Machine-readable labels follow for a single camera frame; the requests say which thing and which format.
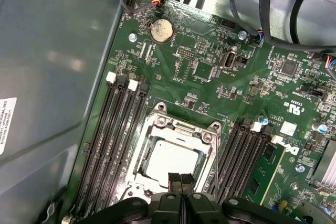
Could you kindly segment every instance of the capacitor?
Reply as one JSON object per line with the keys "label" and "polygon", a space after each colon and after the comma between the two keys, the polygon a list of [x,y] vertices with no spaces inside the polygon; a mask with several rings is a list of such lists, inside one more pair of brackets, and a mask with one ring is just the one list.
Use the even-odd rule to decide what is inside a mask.
{"label": "capacitor", "polygon": [[274,212],[280,212],[280,208],[278,206],[271,206],[271,210]]}
{"label": "capacitor", "polygon": [[268,119],[264,117],[263,115],[261,115],[260,117],[258,117],[258,122],[261,123],[262,125],[267,125]]}
{"label": "capacitor", "polygon": [[317,131],[321,134],[324,134],[325,132],[327,132],[327,126],[323,123],[314,123],[311,128],[314,130],[314,131]]}

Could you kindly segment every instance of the microchip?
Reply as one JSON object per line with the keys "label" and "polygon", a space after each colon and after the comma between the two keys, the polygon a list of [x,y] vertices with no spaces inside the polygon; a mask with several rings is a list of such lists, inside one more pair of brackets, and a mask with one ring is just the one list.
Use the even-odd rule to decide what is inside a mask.
{"label": "microchip", "polygon": [[304,148],[305,148],[306,150],[310,150],[311,146],[312,146],[312,144],[307,142],[307,143],[305,144],[305,147],[304,147]]}
{"label": "microchip", "polygon": [[254,98],[253,97],[246,97],[245,101],[247,103],[253,103],[254,102]]}
{"label": "microchip", "polygon": [[314,131],[313,134],[311,135],[311,139],[320,143],[324,139],[324,135],[320,134],[317,131]]}
{"label": "microchip", "polygon": [[203,80],[210,80],[212,73],[212,65],[205,63],[203,61],[199,61],[197,65],[197,69],[195,72],[195,76],[199,77]]}
{"label": "microchip", "polygon": [[189,101],[187,107],[188,107],[188,109],[192,110],[195,107],[195,103],[193,101]]}
{"label": "microchip", "polygon": [[229,98],[231,100],[235,100],[237,98],[237,93],[236,92],[235,93],[230,93]]}
{"label": "microchip", "polygon": [[259,92],[259,88],[258,87],[256,87],[256,86],[251,86],[250,87],[250,94],[251,95],[257,95],[258,92]]}
{"label": "microchip", "polygon": [[273,156],[274,150],[275,148],[272,145],[268,144],[264,152],[264,157],[267,160],[270,160]]}
{"label": "microchip", "polygon": [[257,179],[254,178],[253,181],[252,181],[252,185],[251,185],[251,191],[252,191],[253,194],[256,194],[259,186],[260,186],[260,183],[258,182]]}
{"label": "microchip", "polygon": [[287,76],[293,76],[295,73],[297,65],[291,61],[285,60],[281,73],[284,73]]}

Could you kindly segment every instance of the metal surface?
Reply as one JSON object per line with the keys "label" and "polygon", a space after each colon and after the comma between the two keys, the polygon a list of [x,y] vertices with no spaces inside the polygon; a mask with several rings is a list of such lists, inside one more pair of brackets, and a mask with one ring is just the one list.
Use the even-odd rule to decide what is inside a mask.
{"label": "metal surface", "polygon": [[0,0],[0,99],[17,97],[0,156],[1,223],[33,223],[69,180],[118,0]]}
{"label": "metal surface", "polygon": [[[273,36],[290,40],[289,15],[295,0],[271,0],[271,32]],[[242,20],[260,28],[258,0],[236,0]],[[229,0],[192,0],[190,6],[233,19]],[[298,16],[298,36],[303,44],[334,45],[336,36],[336,0],[307,0]]]}
{"label": "metal surface", "polygon": [[135,193],[150,201],[149,191],[168,191],[168,173],[196,174],[195,189],[203,189],[215,162],[222,127],[214,122],[203,129],[167,115],[166,109],[166,104],[159,102],[146,117],[126,179],[115,194],[117,200]]}

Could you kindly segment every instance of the screw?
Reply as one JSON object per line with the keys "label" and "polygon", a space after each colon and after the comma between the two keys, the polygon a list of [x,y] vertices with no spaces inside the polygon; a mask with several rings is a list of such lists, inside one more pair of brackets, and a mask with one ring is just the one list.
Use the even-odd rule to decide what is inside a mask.
{"label": "screw", "polygon": [[166,125],[166,122],[167,122],[166,118],[160,117],[160,118],[157,119],[156,124],[158,126],[163,127],[163,126]]}
{"label": "screw", "polygon": [[201,197],[202,197],[202,195],[200,195],[200,194],[193,194],[194,199],[200,199]]}
{"label": "screw", "polygon": [[303,166],[303,165],[297,165],[295,167],[295,170],[298,172],[298,173],[304,173],[306,168]]}
{"label": "screw", "polygon": [[128,36],[128,40],[130,42],[136,42],[136,40],[138,39],[137,35],[134,34],[134,33],[131,33],[129,36]]}
{"label": "screw", "polygon": [[230,199],[230,200],[229,200],[229,203],[230,203],[231,205],[237,205],[237,204],[239,204],[239,201],[236,200],[236,199]]}
{"label": "screw", "polygon": [[247,38],[247,32],[242,30],[238,33],[238,39],[245,40]]}
{"label": "screw", "polygon": [[211,142],[212,141],[212,136],[210,133],[205,133],[204,136],[203,136],[203,140],[207,143]]}

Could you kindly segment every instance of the black ram slot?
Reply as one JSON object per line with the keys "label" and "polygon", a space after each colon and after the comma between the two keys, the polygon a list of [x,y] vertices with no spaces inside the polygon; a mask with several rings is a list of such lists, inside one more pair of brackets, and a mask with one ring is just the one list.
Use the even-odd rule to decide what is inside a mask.
{"label": "black ram slot", "polygon": [[145,83],[140,85],[140,91],[138,94],[138,102],[134,106],[134,116],[130,122],[130,128],[127,131],[126,136],[124,136],[124,140],[122,143],[122,148],[120,150],[120,155],[116,157],[116,155],[112,155],[111,158],[116,157],[116,160],[111,159],[109,163],[108,170],[110,171],[108,178],[105,181],[105,185],[103,190],[101,191],[99,202],[96,204],[96,211],[99,211],[105,207],[108,207],[109,202],[111,201],[111,197],[114,195],[114,190],[117,186],[117,179],[119,179],[123,166],[125,164],[125,160],[127,158],[130,145],[132,143],[135,131],[137,129],[137,125],[139,123],[140,116],[144,109],[144,104],[146,101],[146,95],[149,91],[149,86]]}
{"label": "black ram slot", "polygon": [[87,213],[91,213],[96,205],[96,202],[99,199],[99,195],[101,194],[103,185],[104,185],[104,180],[106,177],[106,174],[108,172],[108,164],[111,156],[115,155],[114,150],[118,149],[117,146],[119,146],[119,139],[122,136],[122,134],[125,132],[125,128],[127,125],[128,118],[130,116],[132,107],[134,105],[134,101],[136,98],[136,93],[134,91],[131,91],[130,89],[128,90],[128,95],[125,96],[122,105],[120,106],[120,111],[117,113],[117,117],[120,117],[120,121],[113,125],[111,128],[111,134],[109,135],[109,141],[107,145],[107,151],[104,154],[104,157],[102,159],[101,163],[101,177],[99,180],[96,181],[96,186],[95,190],[93,192],[92,197],[90,198],[89,205],[86,208]]}
{"label": "black ram slot", "polygon": [[234,167],[237,165],[239,157],[241,156],[241,152],[243,151],[242,148],[244,143],[248,139],[249,134],[245,131],[241,131],[237,137],[236,143],[237,145],[230,153],[230,158],[225,164],[224,170],[219,174],[220,182],[218,182],[219,192],[218,192],[218,199],[224,197],[224,191],[226,189],[227,183],[232,179],[231,173]]}
{"label": "black ram slot", "polygon": [[129,107],[129,100],[132,101],[133,91],[130,89],[127,89],[126,92],[122,91],[121,94],[118,96],[118,99],[113,107],[113,116],[111,117],[110,123],[109,123],[109,130],[108,134],[106,134],[102,141],[102,148],[99,153],[98,162],[96,165],[96,169],[94,172],[94,175],[91,180],[91,185],[88,189],[87,196],[85,198],[85,203],[83,204],[83,211],[89,213],[91,210],[91,207],[93,205],[93,202],[97,196],[97,193],[99,191],[100,182],[103,179],[104,176],[104,170],[106,168],[106,156],[109,155],[109,146],[111,143],[114,142],[114,132],[120,131],[120,124],[118,122],[118,119],[121,116],[121,122],[124,120],[125,117],[125,108],[127,109]]}
{"label": "black ram slot", "polygon": [[251,152],[250,162],[247,164],[248,166],[246,168],[245,176],[242,178],[240,185],[237,187],[235,196],[240,197],[242,193],[244,192],[248,179],[250,178],[251,173],[256,166],[258,158],[261,155],[262,150],[266,146],[266,143],[267,143],[267,139],[265,138],[264,135],[262,135],[259,138],[259,140],[256,141],[255,146],[253,147],[253,150]]}
{"label": "black ram slot", "polygon": [[251,158],[252,158],[252,153],[253,153],[253,147],[256,142],[258,142],[258,136],[257,135],[252,135],[250,141],[247,143],[246,146],[246,153],[244,157],[241,160],[241,166],[237,170],[238,173],[236,175],[236,179],[234,182],[232,182],[229,185],[229,191],[226,192],[226,198],[227,197],[232,197],[236,193],[237,187],[242,183],[242,180],[244,179],[245,174],[248,172],[248,165],[251,163]]}
{"label": "black ram slot", "polygon": [[114,98],[115,93],[117,92],[117,85],[115,84],[108,84],[109,85],[109,89],[107,92],[107,95],[105,96],[105,100],[103,102],[103,107],[98,119],[98,123],[97,123],[97,127],[96,130],[94,132],[94,137],[92,142],[90,143],[90,147],[88,150],[88,155],[87,155],[87,159],[85,161],[84,164],[84,168],[80,177],[80,185],[78,186],[77,192],[76,192],[76,197],[75,197],[75,203],[78,204],[80,201],[80,198],[83,196],[84,194],[84,188],[87,187],[86,183],[87,183],[87,178],[90,176],[90,167],[91,167],[91,162],[94,159],[93,157],[93,153],[96,151],[97,149],[97,145],[98,145],[98,141],[97,138],[98,136],[100,136],[102,134],[102,132],[104,132],[105,126],[107,124],[107,117],[110,111],[110,108],[112,106],[112,100]]}
{"label": "black ram slot", "polygon": [[118,107],[118,103],[120,101],[120,99],[123,97],[124,95],[124,89],[125,89],[125,78],[120,78],[120,81],[118,81],[118,87],[117,90],[115,92],[115,97],[113,97],[110,105],[109,105],[109,109],[108,109],[108,114],[110,116],[107,117],[107,120],[105,121],[101,133],[98,134],[95,138],[94,138],[94,143],[95,143],[95,149],[92,151],[92,154],[90,154],[91,158],[90,158],[90,166],[88,169],[88,173],[87,176],[85,177],[84,180],[84,186],[83,186],[83,190],[81,193],[81,196],[79,198],[79,201],[77,202],[77,212],[82,212],[85,211],[85,206],[86,206],[86,202],[87,202],[87,198],[88,195],[91,192],[91,187],[92,187],[92,183],[94,181],[94,176],[97,174],[98,172],[98,166],[97,163],[99,161],[101,152],[102,152],[102,148],[104,145],[104,141],[106,140],[105,136],[107,131],[109,130],[109,125],[111,122],[113,122],[113,118],[115,116],[115,109]]}
{"label": "black ram slot", "polygon": [[245,166],[249,154],[249,150],[251,147],[251,144],[253,141],[255,141],[257,138],[255,132],[250,132],[248,134],[248,137],[244,140],[243,146],[241,147],[240,151],[238,152],[238,157],[236,159],[235,165],[232,166],[232,171],[228,175],[230,180],[227,181],[227,184],[225,185],[225,191],[224,191],[224,198],[232,196],[234,193],[233,189],[234,186],[239,182],[239,179],[241,179],[241,174],[244,171],[243,167]]}
{"label": "black ram slot", "polygon": [[[221,171],[223,171],[226,160],[228,159],[228,154],[230,153],[230,151],[233,148],[233,143],[234,140],[236,139],[236,134],[238,133],[238,129],[239,129],[239,125],[235,124],[234,128],[232,129],[232,132],[229,136],[229,139],[227,141],[227,143],[225,144],[224,150],[223,150],[223,154],[221,155],[220,159],[219,159],[219,164],[218,164],[218,174],[220,175]],[[215,193],[215,183],[214,183],[215,179],[212,179],[212,181],[209,184],[209,193],[214,195]]]}

